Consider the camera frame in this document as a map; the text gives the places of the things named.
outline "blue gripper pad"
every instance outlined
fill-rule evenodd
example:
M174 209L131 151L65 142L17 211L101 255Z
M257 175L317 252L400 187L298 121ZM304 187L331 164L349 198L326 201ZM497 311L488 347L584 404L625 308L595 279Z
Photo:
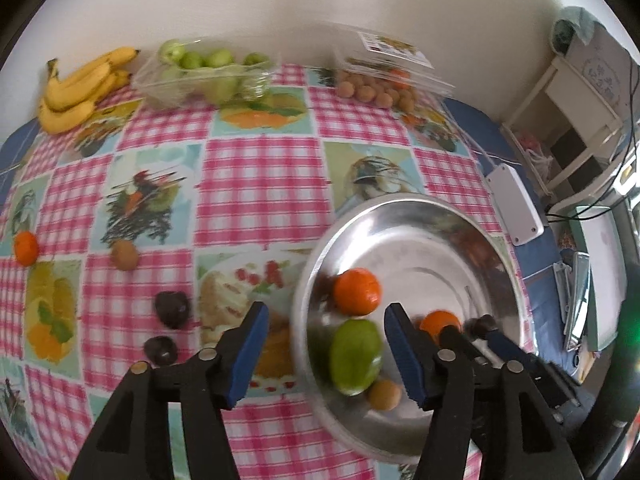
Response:
M390 304L385 310L386 340L398 370L400 370L402 382L409 398L417 402L418 406L423 407L427 400L427 393L424 389L424 373L420 361L418 361L411 343L407 339L406 330L415 330L415 328L411 325L411 321L399 303Z
M242 324L234 330L240 332L238 337L244 337L244 341L240 342L241 346L231 369L228 371L230 384L225 399L229 409L233 408L236 402L242 399L249 389L249 382L254 374L255 365L258 362L262 352L262 345L269 331L269 310L267 306L261 301L254 301ZM233 330L228 330L225 335L227 333L231 335L231 332Z

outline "tangerine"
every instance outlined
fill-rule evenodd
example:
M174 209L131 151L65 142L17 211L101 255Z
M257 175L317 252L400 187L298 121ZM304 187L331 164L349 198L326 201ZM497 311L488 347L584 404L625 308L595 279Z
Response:
M462 330L462 325L458 317L448 310L434 310L427 314L420 323L420 330L428 332L433 340L438 344L440 332L446 326L453 325L458 330Z
M38 240L33 233L29 231L22 231L15 235L15 259L23 267L32 266L38 259L39 252L40 250L38 248Z
M378 307L381 299L382 287L370 270L356 267L335 280L335 304L347 316L366 316Z

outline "teal cloth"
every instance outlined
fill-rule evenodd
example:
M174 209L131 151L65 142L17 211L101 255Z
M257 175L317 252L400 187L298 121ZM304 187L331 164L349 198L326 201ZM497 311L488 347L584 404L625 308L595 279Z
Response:
M551 49L559 56L564 56L574 35L585 44L593 38L595 24L598 19L582 7L564 7L560 9L551 27Z

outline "black fruit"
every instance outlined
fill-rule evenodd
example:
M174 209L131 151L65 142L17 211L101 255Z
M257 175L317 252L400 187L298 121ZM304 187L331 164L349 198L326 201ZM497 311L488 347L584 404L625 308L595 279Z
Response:
M191 301L184 292L158 292L154 309L165 327L176 330L189 319Z
M147 339L144 349L146 357L156 366L169 366L178 360L178 347L165 335Z

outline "black cable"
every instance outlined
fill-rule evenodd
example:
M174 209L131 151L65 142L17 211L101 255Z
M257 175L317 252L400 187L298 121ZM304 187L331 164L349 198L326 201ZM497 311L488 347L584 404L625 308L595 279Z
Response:
M634 123L634 97L636 95L636 90L638 90L638 85L640 84L640 67L638 67L636 69L636 73L638 74L638 77L636 78L636 84L633 86L633 74L634 74L635 62L633 61L633 59L631 57L631 54L628 51L627 51L627 55L629 56L629 112L630 112L630 122L631 122L631 133L629 135L629 142L626 144L625 156L622 158L622 162L620 163L620 167L618 168L618 170L616 171L616 174L611 179L609 185L607 186L607 189L605 189L601 193L601 195L591 205L587 206L585 209L583 209L579 213L576 213L576 214L574 214L572 216L565 216L565 215L557 215L555 213L548 213L547 216L553 216L554 218L560 218L561 219L561 220L550 220L549 223L558 223L560 221L567 221L567 220L575 220L575 221L578 221L578 222L581 222L583 220L591 220L593 218L597 218L598 216L603 215L604 213L607 213L607 212L611 211L611 209L613 207L618 206L620 203L623 202L623 200L619 200L612 207L609 207L606 211L598 213L595 216L591 216L591 217L587 217L587 218L580 218L580 215L584 214L589 209L592 209L593 207L596 207L598 205L598 202L600 202L605 197L605 195L607 193L609 193L609 191L613 187L615 181L618 179L618 177L620 176L620 173L622 172L622 167L624 166L626 158L629 155L629 151L631 149L631 145L633 145L633 147L636 148L636 126L635 126L635 123Z

